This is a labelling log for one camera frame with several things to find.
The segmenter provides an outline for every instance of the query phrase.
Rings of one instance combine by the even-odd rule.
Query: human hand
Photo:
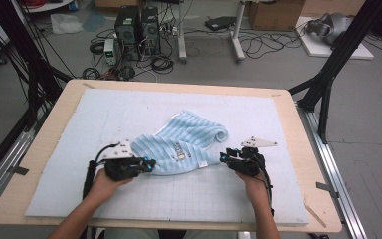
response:
[[[108,201],[119,187],[130,181],[132,181],[132,178],[122,181],[113,181],[107,177],[104,169],[101,169],[98,171],[92,189],[90,190],[85,200],[89,200],[95,205],[101,205]]]
[[[268,195],[264,183],[265,179],[262,173],[259,173],[254,177],[247,176],[237,171],[235,174],[244,181],[247,197],[253,207],[266,207],[266,205],[269,207]]]

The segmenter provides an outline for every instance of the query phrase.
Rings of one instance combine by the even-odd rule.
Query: human arm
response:
[[[239,172],[236,174],[244,181],[247,197],[254,209],[257,239],[281,238],[271,213],[262,175],[259,173],[255,178],[252,178]]]
[[[106,176],[104,169],[101,169],[86,198],[61,222],[48,239],[79,238],[95,211],[108,201],[120,186],[130,181],[131,178],[115,182]]]

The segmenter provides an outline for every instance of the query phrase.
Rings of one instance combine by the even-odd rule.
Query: computer tower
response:
[[[141,24],[145,40],[145,54],[160,54],[160,34],[157,7],[146,7],[141,11]]]
[[[140,43],[143,38],[138,6],[121,6],[114,30],[121,48],[124,45]]]

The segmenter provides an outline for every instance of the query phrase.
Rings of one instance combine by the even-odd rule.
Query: table leg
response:
[[[185,35],[184,35],[184,19],[183,15],[184,0],[179,1],[179,26],[178,26],[178,51],[179,61],[181,63],[187,63],[187,50],[185,49]]]
[[[241,43],[238,39],[238,34],[240,32],[241,20],[243,19],[243,13],[245,8],[245,1],[240,1],[240,6],[238,7],[237,19],[235,23],[235,30],[231,32],[232,43],[234,45],[235,52],[237,53],[237,63],[240,63],[245,59],[243,49],[241,48]]]

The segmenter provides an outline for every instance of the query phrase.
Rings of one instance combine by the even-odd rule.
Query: cardboard box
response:
[[[301,16],[321,17],[335,12],[356,16],[364,3],[365,0],[306,0]]]
[[[116,8],[120,6],[141,6],[141,0],[95,0],[99,8]]]
[[[279,0],[273,4],[252,3],[248,20],[254,30],[293,31],[305,0]]]

